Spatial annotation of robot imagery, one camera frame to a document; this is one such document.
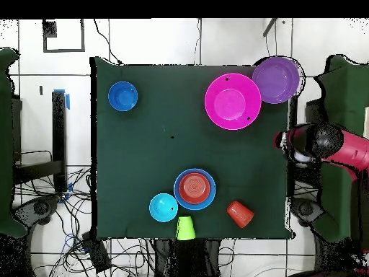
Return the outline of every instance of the bowl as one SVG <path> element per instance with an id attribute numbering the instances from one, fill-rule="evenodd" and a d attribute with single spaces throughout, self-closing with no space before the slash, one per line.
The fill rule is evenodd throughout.
<path id="1" fill-rule="evenodd" d="M 224 74 L 205 94 L 208 117 L 226 130 L 246 128 L 257 118 L 262 99 L 257 85 L 243 74 Z"/>
<path id="2" fill-rule="evenodd" d="M 206 177 L 206 179 L 208 180 L 209 184 L 210 184 L 210 192 L 209 192 L 209 196 L 201 203 L 198 204 L 190 204 L 188 202 L 186 202 L 180 195 L 179 193 L 179 184 L 182 181 L 182 179 L 191 173 L 200 173 L 201 175 L 204 175 Z M 178 175 L 177 179 L 174 182 L 174 196 L 177 199 L 177 202 L 180 206 L 189 209 L 191 211 L 198 211 L 201 209 L 204 209 L 206 207 L 208 207 L 214 200 L 215 198 L 215 181 L 214 179 L 211 177 L 211 175 L 209 173 L 207 173 L 206 171 L 202 170 L 202 169 L 198 169 L 198 168 L 192 168 L 192 169 L 188 169 L 183 171 L 180 175 Z"/>
<path id="3" fill-rule="evenodd" d="M 176 199 L 168 193 L 155 195 L 148 207 L 150 215 L 159 222 L 168 222 L 174 219 L 178 212 Z"/>
<path id="4" fill-rule="evenodd" d="M 290 99 L 298 88 L 300 76 L 292 60 L 283 57 L 270 57 L 261 62 L 252 74 L 262 100 L 278 104 Z"/>
<path id="5" fill-rule="evenodd" d="M 115 110 L 126 112 L 135 107 L 138 94 L 131 83 L 117 82 L 110 87 L 107 98 Z"/>
<path id="6" fill-rule="evenodd" d="M 185 175 L 179 182 L 181 198 L 190 204 L 199 204 L 206 200 L 210 193 L 210 183 L 206 176 L 200 173 Z"/>

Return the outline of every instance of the orange cup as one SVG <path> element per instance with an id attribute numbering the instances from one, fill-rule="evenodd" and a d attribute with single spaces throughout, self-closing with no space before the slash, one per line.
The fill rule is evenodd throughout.
<path id="1" fill-rule="evenodd" d="M 227 213 L 241 228 L 244 228 L 254 217 L 254 213 L 238 201 L 228 206 Z"/>

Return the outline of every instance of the floor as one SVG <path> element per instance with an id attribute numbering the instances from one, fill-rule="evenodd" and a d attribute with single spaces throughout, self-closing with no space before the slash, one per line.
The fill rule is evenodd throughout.
<path id="1" fill-rule="evenodd" d="M 197 41 L 197 19 L 97 19 L 99 31 L 107 37 L 112 53 L 123 63 L 177 63 L 200 62 L 202 65 L 253 64 L 260 58 L 275 54 L 292 56 L 303 67 L 306 85 L 298 100 L 298 122 L 305 121 L 307 101 L 321 96 L 318 84 L 312 79 L 324 70 L 325 60 L 331 54 L 343 53 L 354 61 L 369 61 L 369 26 L 366 19 L 299 19 L 279 18 L 270 30 L 267 41 L 262 37 L 270 18 L 264 19 L 203 19 L 202 41 Z M 48 38 L 48 49 L 78 49 L 81 31 L 78 19 L 57 19 L 58 37 Z M 51 92 L 65 89 L 70 94 L 67 110 L 67 158 L 69 183 L 74 183 L 89 169 L 90 157 L 90 68 L 89 57 L 100 56 L 117 62 L 110 55 L 107 41 L 97 33 L 93 19 L 84 20 L 85 52 L 44 53 L 41 20 L 0 20 L 0 47 L 16 48 L 20 59 L 9 73 L 15 93 L 23 101 L 22 151 L 51 150 Z M 23 155 L 23 163 L 42 162 L 50 158 L 47 152 Z M 14 205 L 31 199 L 30 187 L 17 186 Z M 47 192 L 48 182 L 35 181 L 35 187 Z M 74 185 L 74 192 L 88 193 L 85 178 Z M 80 200 L 69 198 L 71 205 Z M 80 201 L 77 213 L 81 232 L 91 225 L 90 202 Z M 58 207 L 64 231 L 72 233 L 71 216 L 63 204 Z M 295 232 L 291 240 L 227 239 L 222 241 L 219 260 L 222 277 L 284 277 L 314 266 L 314 241 L 308 229 L 291 217 Z M 147 263 L 136 239 L 106 241 L 108 253 L 117 267 L 140 267 L 137 274 L 146 277 Z M 51 222 L 37 226 L 32 238 L 32 264 L 38 277 L 48 277 L 52 266 L 68 249 L 68 240 L 58 215 Z M 91 266 L 87 256 L 81 255 L 85 266 Z M 81 263 L 73 259 L 74 270 Z M 112 268 L 106 273 L 91 269 L 70 273 L 58 266 L 54 277 L 125 277 L 129 272 Z"/>

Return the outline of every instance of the red cup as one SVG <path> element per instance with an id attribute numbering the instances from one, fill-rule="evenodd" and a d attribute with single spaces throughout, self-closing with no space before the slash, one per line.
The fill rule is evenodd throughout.
<path id="1" fill-rule="evenodd" d="M 189 204 L 202 203 L 209 193 L 210 183 L 206 176 L 200 173 L 187 174 L 179 182 L 179 194 Z"/>
<path id="2" fill-rule="evenodd" d="M 228 206 L 227 212 L 241 228 L 244 228 L 254 217 L 254 213 L 238 201 L 232 202 Z"/>

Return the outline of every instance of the red bowl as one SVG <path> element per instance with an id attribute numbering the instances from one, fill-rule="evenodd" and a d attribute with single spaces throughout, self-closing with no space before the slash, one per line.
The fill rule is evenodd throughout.
<path id="1" fill-rule="evenodd" d="M 179 194 L 189 204 L 202 203 L 209 193 L 210 183 L 206 176 L 200 173 L 187 174 L 179 182 Z"/>

